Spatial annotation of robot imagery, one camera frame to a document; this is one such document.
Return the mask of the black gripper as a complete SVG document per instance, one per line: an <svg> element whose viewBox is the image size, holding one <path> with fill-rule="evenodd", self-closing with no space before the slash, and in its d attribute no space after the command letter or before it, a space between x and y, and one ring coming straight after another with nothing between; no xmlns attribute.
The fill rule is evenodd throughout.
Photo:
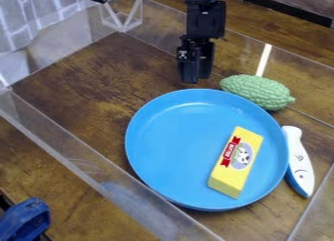
<svg viewBox="0 0 334 241"><path fill-rule="evenodd" d="M178 69L184 83L198 82L199 77L207 78L212 69L214 42L224 35L226 1L224 0L186 0L187 31L180 37L182 46L178 48Z"/></svg>

